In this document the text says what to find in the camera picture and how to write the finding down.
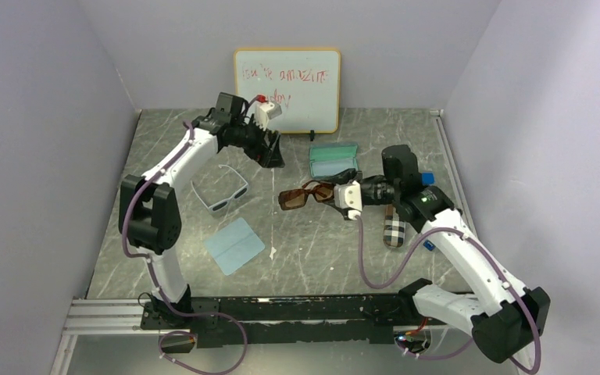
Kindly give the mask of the blue glasses case green lining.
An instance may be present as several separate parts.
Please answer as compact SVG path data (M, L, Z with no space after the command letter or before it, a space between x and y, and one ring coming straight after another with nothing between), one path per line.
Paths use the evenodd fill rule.
M353 142L314 144L309 147L309 170L314 178L358 169L358 145Z

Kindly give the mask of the brown tortoise sunglasses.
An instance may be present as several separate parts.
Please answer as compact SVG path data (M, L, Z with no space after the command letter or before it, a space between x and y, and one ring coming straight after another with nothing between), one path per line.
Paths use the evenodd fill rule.
M283 211L304 207L310 196L318 203L327 203L334 200L334 187L335 184L326 181L310 180L299 188L282 191L277 202Z

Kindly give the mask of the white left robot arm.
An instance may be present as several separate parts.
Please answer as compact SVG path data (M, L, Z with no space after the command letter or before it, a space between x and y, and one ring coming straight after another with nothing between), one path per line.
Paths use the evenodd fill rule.
M269 128L282 107L264 95L247 100L222 92L206 115L183 123L180 142L150 170L129 174L120 185L120 244L129 259L142 259L153 284L152 302L173 328L196 315L191 288L175 252L182 231L177 192L223 148L235 147L262 168L281 168L280 133Z

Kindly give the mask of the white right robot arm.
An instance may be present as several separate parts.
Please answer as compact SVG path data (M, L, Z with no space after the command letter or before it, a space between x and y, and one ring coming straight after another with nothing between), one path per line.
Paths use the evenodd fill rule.
M325 177L333 186L331 205L347 220L363 226L369 205L393 205L399 219L417 233L402 264L385 282L366 275L364 249L358 249L359 272L372 289L391 285L419 247L436 248L470 287L467 298L420 279L400 290L398 314L418 323L434 318L469 336L468 344L494 363L507 360L526 374L536 374L542 360L541 335L551 304L541 287L529 289L487 250L437 186L423 181L416 155L408 145L392 145L382 153L383 173L364 177L356 169Z

